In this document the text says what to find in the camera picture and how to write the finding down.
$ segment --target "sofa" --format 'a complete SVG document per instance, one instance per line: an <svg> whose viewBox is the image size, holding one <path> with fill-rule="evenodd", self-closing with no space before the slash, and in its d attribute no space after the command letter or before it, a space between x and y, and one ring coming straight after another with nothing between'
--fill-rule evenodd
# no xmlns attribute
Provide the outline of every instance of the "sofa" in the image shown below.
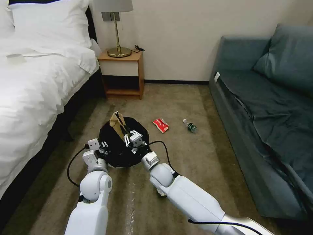
<svg viewBox="0 0 313 235"><path fill-rule="evenodd" d="M261 216L313 211L312 35L278 25L272 38L220 41L209 87Z"/></svg>

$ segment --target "red snack wrapper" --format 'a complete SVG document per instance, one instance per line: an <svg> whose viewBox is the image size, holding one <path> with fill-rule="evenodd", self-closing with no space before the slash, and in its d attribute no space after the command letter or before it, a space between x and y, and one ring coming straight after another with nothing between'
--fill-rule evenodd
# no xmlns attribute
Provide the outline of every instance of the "red snack wrapper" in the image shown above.
<svg viewBox="0 0 313 235"><path fill-rule="evenodd" d="M169 128L168 124L162 118L154 120L153 124L155 124L162 133L166 132Z"/></svg>

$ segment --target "brass lamp base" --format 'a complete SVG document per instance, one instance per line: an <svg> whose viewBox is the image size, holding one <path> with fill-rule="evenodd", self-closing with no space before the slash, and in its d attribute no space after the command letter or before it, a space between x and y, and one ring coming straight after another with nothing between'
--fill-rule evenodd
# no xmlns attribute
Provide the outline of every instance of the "brass lamp base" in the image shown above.
<svg viewBox="0 0 313 235"><path fill-rule="evenodd" d="M131 55L131 50L126 47L120 47L120 50L118 49L119 49L118 47L110 48L108 50L108 56L121 58L121 57L127 57Z"/></svg>

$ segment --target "black trash bag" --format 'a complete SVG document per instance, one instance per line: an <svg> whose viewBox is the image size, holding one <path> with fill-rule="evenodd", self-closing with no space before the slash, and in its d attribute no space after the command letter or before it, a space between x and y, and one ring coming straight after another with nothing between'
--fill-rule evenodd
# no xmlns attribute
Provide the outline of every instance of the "black trash bag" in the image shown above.
<svg viewBox="0 0 313 235"><path fill-rule="evenodd" d="M124 117L127 127L142 134L142 141L149 143L149 134L147 130L132 117ZM110 121L105 123L99 133L99 142L108 144L108 155L105 161L112 167L130 167L140 163L141 156L139 153L133 153L130 147L126 147L124 140L110 126Z"/></svg>

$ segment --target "black cable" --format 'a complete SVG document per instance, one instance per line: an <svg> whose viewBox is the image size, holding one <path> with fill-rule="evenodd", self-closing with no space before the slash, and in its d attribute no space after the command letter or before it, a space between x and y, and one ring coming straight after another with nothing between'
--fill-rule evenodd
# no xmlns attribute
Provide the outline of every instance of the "black cable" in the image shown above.
<svg viewBox="0 0 313 235"><path fill-rule="evenodd" d="M78 153L75 154L75 156L71 159L71 161L69 162L68 166L67 166L67 178L68 180L75 185L76 187L79 188L79 184L75 183L71 177L69 176L69 168L71 167L72 162L74 161L74 159L81 153L81 151L83 151L84 149L89 149L89 146L86 144L81 150L78 151Z"/></svg>
<svg viewBox="0 0 313 235"><path fill-rule="evenodd" d="M209 224L218 224L218 225L235 225L235 226L240 226L240 227L244 227L247 229L250 229L251 231L255 232L258 235L262 235L262 233L260 233L259 231L255 230L254 228L251 228L247 225L243 225L243 224L239 224L239 223L232 223L232 222L195 222L192 221L191 219L188 220L189 223L191 224L198 224L198 225L209 225Z"/></svg>
<svg viewBox="0 0 313 235"><path fill-rule="evenodd" d="M141 52L141 51L144 51L144 49L143 49L143 48L140 48L137 44L135 45L135 48L136 48L138 51L133 51L133 50L131 50L131 51L133 51L133 52L135 52L135 53L139 53L139 52Z"/></svg>
<svg viewBox="0 0 313 235"><path fill-rule="evenodd" d="M151 143L149 143L149 144L147 144L147 145L140 146L140 147L138 147L138 148L144 148L144 147L147 147L147 146L149 146L149 145L151 145L151 144L155 144L155 143L162 143L162 144L163 144L163 146L164 146L164 148L165 148L165 151L166 151L166 156L167 156L167 161L168 161L168 163L169 163L169 166L173 169L173 171L175 171L174 168L173 168L172 165L171 165L170 158L169 158L169 153L168 153L167 147L166 147L166 145L165 145L165 143L164 143L163 141L161 141L161 140L153 141L153 142L151 142Z"/></svg>

